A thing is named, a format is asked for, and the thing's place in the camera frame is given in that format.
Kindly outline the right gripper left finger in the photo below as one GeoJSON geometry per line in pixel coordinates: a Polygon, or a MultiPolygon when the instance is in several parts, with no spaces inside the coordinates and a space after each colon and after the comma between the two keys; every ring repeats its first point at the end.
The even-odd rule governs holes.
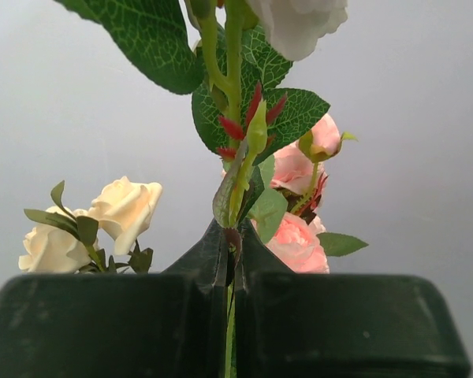
{"type": "Polygon", "coordinates": [[[0,290],[0,377],[220,377],[216,222],[161,273],[24,275],[0,290]]]}

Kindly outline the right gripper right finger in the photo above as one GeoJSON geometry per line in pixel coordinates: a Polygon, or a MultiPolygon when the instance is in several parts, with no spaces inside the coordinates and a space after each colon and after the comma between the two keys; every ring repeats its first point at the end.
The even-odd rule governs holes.
{"type": "Polygon", "coordinates": [[[240,377],[467,377],[441,292],[418,276],[295,273],[242,224],[240,377]]]}

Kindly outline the pink rose stem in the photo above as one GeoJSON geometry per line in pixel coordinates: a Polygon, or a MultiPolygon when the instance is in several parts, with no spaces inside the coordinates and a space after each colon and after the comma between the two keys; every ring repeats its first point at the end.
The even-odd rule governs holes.
{"type": "Polygon", "coordinates": [[[296,273],[330,273],[329,257],[343,257],[368,247],[352,235],[327,232],[319,216],[311,222],[287,211],[251,212],[251,222],[264,246],[296,273]]]}
{"type": "Polygon", "coordinates": [[[270,186],[288,193],[290,213],[300,215],[318,207],[328,177],[324,162],[341,152],[344,141],[355,139],[349,132],[339,132],[334,119],[325,114],[305,135],[274,153],[270,186]]]}
{"type": "Polygon", "coordinates": [[[290,210],[270,186],[274,153],[310,131],[329,104],[281,88],[296,61],[348,18],[345,1],[66,1],[104,28],[148,79],[192,97],[194,125],[222,160],[225,179],[212,202],[234,275],[251,212],[290,210]]]}

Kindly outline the cream rose bunch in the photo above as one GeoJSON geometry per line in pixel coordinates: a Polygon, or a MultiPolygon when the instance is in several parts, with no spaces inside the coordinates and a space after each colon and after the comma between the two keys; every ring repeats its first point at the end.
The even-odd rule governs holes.
{"type": "Polygon", "coordinates": [[[123,176],[106,185],[88,210],[64,206],[64,190],[63,181],[51,190],[50,208],[24,210],[35,226],[23,240],[22,272],[149,272],[154,252],[141,249],[138,237],[150,227],[160,183],[133,183],[123,176]]]}

